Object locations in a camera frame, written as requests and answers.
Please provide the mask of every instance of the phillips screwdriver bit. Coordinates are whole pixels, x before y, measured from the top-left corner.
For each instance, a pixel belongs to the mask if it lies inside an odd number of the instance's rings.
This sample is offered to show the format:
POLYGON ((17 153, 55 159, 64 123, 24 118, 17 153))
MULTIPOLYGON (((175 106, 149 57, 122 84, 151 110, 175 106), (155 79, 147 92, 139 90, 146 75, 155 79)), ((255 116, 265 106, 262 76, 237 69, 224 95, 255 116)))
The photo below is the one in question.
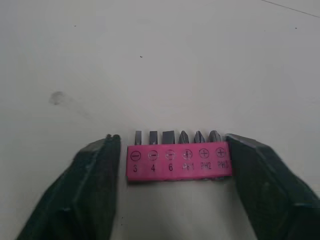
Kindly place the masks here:
POLYGON ((205 143, 205 138, 202 136, 200 131, 196 131, 195 136, 194 136, 194 143, 195 144, 200 144, 200 143, 205 143))
POLYGON ((150 145, 158 144, 158 131, 150 131, 150 133, 149 133, 149 144, 150 145))
POLYGON ((209 134, 210 143, 221 142, 221 141, 222 141, 222 138, 216 130, 210 132, 209 134))
POLYGON ((179 144, 188 144, 188 143, 189 143, 189 137, 185 131, 182 131, 179 136, 179 144))
POLYGON ((141 131, 135 131, 134 145, 141 145, 142 144, 141 135, 142 135, 141 131))
POLYGON ((175 131, 162 132, 162 144, 175 144, 175 131))

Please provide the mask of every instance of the slotted bit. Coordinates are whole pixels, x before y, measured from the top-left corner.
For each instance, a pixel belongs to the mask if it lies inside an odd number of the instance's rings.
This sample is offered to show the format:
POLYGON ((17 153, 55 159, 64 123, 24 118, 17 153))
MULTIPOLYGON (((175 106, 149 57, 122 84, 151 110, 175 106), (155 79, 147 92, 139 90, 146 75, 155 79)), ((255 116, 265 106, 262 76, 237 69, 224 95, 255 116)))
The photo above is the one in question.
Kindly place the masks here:
POLYGON ((150 145, 158 144, 158 131, 150 131, 150 133, 149 133, 149 144, 150 145))
POLYGON ((162 144, 175 144, 175 131, 162 132, 162 144))
POLYGON ((141 144, 142 144, 142 132, 135 131, 134 145, 141 145, 141 144))

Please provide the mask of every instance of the pink bit holder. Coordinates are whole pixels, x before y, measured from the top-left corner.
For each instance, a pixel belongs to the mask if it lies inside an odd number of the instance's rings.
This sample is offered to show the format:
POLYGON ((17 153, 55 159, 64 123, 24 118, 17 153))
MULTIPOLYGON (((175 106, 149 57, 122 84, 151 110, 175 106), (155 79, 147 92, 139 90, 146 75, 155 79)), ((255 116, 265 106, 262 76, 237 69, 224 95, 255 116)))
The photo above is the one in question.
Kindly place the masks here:
POLYGON ((232 176, 226 142, 128 146, 129 182, 179 181, 232 176))

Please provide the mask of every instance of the white table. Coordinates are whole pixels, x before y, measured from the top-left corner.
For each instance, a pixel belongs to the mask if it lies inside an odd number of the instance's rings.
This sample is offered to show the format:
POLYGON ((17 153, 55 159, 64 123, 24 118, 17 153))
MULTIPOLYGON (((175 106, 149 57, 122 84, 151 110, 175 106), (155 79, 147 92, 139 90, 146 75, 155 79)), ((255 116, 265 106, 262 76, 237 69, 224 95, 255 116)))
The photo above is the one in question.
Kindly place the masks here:
POLYGON ((108 133, 122 137, 112 240, 255 239, 232 181, 128 188, 135 130, 257 139, 319 193, 320 5, 270 1, 288 8, 1 1, 0 239, 13 240, 76 152, 108 133))

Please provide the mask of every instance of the stain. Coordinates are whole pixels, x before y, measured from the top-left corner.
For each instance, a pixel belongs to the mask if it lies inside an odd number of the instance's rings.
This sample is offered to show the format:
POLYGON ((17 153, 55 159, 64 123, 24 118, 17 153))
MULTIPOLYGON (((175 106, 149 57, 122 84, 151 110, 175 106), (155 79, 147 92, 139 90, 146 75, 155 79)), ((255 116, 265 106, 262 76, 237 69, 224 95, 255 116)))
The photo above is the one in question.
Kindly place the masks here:
POLYGON ((66 102, 66 95, 62 91, 56 91, 51 94, 51 97, 49 99, 49 103, 53 105, 61 105, 66 102))
POLYGON ((52 93, 49 98, 49 103, 55 106, 64 107, 70 112, 75 112, 86 119, 90 119, 90 115, 86 109, 78 101, 68 96, 63 91, 55 91, 52 93))

